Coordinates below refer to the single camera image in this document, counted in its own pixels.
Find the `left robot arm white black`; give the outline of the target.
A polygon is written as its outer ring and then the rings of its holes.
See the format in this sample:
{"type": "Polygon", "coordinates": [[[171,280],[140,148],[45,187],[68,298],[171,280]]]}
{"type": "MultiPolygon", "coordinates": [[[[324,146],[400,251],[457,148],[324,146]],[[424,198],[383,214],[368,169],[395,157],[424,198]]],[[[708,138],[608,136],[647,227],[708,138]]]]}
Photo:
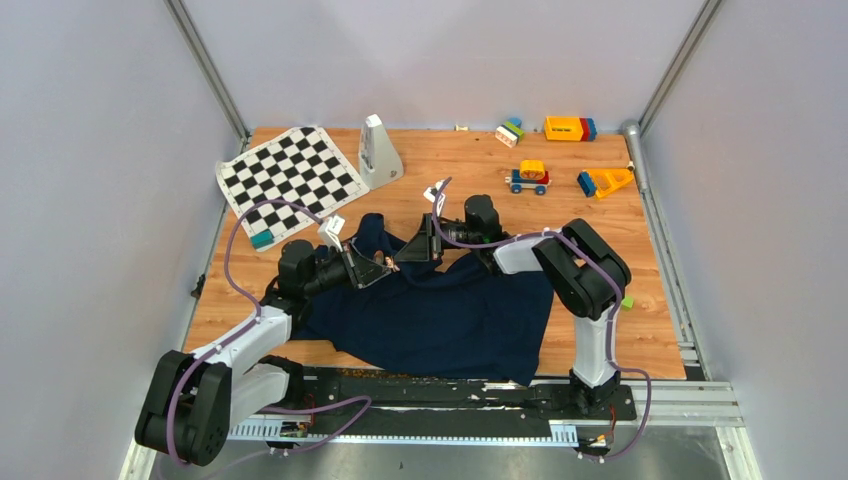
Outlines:
{"type": "Polygon", "coordinates": [[[334,287],[367,288],[397,269],[388,256],[344,242],[318,254],[312,244],[284,245],[277,276],[253,313],[217,340],[158,361],[134,431],[135,442],[178,463],[206,466],[230,429],[274,405],[298,411],[306,400],[300,364],[272,355],[312,313],[313,299],[334,287]]]}

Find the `navy blue garment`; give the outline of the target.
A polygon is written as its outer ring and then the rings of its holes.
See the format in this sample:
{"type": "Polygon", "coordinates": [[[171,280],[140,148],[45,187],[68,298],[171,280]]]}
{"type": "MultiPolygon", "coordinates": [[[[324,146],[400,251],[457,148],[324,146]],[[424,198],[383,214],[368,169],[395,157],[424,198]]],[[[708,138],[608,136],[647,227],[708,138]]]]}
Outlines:
{"type": "Polygon", "coordinates": [[[365,289],[321,293],[292,337],[329,341],[393,373],[528,384],[554,302],[546,276],[493,275],[472,253],[439,266],[403,263],[365,289]]]}

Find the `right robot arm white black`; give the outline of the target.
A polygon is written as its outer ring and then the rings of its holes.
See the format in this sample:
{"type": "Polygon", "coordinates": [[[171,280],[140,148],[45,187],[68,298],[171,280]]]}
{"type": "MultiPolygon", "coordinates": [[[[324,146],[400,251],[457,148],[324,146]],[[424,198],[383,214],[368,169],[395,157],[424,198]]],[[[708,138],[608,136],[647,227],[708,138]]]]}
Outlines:
{"type": "Polygon", "coordinates": [[[438,260],[448,249],[467,249],[493,274],[541,272],[574,316],[577,356],[569,373],[571,403],[596,417],[620,384],[614,330],[620,303],[632,280],[629,267],[583,219],[558,230],[511,236],[503,229],[490,196],[473,195],[464,217],[451,221],[426,213],[416,234],[395,255],[399,262],[438,260]]]}

